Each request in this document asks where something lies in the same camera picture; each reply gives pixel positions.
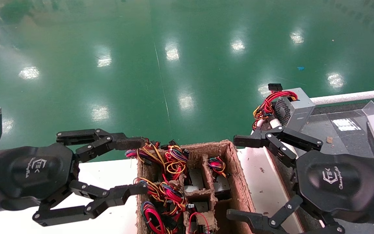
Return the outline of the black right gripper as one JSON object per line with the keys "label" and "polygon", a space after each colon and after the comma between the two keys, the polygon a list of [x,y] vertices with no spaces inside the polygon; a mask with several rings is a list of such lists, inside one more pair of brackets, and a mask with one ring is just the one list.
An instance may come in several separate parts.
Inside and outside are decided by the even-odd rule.
{"label": "black right gripper", "polygon": [[[307,234],[344,234],[345,229],[334,218],[374,224],[373,158],[321,153],[323,141],[284,126],[256,130],[252,135],[235,135],[233,144],[267,148],[285,166],[296,167],[298,195],[271,218],[237,209],[227,210],[227,219],[245,222],[253,234],[286,234],[282,223],[299,208],[325,225]],[[307,153],[297,158],[286,145]]]}

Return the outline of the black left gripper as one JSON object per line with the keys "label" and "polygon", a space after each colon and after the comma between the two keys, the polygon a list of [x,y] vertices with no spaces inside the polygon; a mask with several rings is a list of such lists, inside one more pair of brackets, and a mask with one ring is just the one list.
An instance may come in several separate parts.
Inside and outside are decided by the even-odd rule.
{"label": "black left gripper", "polygon": [[[56,142],[41,148],[0,150],[0,209],[40,206],[33,220],[47,227],[95,219],[110,207],[125,205],[132,195],[147,194],[144,182],[105,190],[77,181],[76,161],[86,163],[112,150],[141,148],[143,137],[98,128],[58,132]],[[75,153],[66,147],[74,145],[82,147]],[[86,206],[52,209],[71,193],[92,201]]]}

